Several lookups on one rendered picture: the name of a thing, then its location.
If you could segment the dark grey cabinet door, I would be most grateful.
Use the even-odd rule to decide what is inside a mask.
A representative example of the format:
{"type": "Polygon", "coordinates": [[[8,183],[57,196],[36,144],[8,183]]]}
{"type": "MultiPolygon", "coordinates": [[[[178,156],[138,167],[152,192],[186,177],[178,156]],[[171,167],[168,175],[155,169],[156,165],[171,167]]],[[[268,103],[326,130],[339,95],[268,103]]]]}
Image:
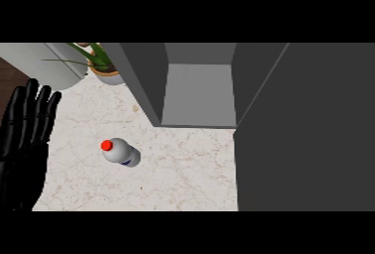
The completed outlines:
{"type": "Polygon", "coordinates": [[[284,47],[234,132],[239,210],[375,210],[375,44],[284,47]]]}

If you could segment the potted green plant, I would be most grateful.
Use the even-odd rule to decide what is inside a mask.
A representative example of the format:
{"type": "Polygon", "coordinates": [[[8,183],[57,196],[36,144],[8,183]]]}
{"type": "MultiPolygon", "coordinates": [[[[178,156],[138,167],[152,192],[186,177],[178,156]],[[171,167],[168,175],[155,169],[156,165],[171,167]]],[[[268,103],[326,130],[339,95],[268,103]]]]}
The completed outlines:
{"type": "Polygon", "coordinates": [[[91,71],[103,84],[122,84],[119,72],[100,43],[45,43],[45,46],[56,57],[42,59],[42,62],[62,63],[78,76],[91,71]]]}

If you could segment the grey open cabinet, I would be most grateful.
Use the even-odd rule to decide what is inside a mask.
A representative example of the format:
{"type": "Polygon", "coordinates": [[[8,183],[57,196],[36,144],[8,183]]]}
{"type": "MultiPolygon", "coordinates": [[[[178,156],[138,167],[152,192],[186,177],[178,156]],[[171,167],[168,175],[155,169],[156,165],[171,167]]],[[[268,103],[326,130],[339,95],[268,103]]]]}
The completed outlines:
{"type": "Polygon", "coordinates": [[[284,43],[104,43],[156,127],[234,129],[284,43]]]}

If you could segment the white red-capped water bottle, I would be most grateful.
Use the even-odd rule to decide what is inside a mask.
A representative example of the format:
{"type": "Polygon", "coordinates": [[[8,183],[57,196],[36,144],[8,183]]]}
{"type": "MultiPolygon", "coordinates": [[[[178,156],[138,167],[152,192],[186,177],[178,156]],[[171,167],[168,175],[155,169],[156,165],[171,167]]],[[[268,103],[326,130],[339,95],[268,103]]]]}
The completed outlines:
{"type": "Polygon", "coordinates": [[[100,142],[100,149],[103,157],[109,162],[129,168],[135,167],[140,163],[138,150],[121,138],[103,140],[100,142]]]}

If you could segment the pale grey appliance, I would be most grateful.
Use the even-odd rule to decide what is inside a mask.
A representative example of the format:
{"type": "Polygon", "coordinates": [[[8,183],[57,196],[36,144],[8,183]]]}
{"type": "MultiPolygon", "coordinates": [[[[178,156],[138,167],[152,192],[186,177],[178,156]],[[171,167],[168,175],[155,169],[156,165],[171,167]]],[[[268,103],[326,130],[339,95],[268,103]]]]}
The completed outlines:
{"type": "Polygon", "coordinates": [[[85,57],[66,43],[0,43],[0,58],[53,90],[72,87],[88,72],[85,57]]]}

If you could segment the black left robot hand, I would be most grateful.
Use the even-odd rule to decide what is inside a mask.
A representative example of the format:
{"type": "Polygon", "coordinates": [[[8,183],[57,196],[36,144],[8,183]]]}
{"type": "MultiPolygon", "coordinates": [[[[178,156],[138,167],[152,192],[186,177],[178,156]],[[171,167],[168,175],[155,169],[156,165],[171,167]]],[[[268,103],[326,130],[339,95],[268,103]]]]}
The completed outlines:
{"type": "Polygon", "coordinates": [[[31,211],[41,196],[60,99],[35,78],[13,90],[0,124],[0,212],[31,211]]]}

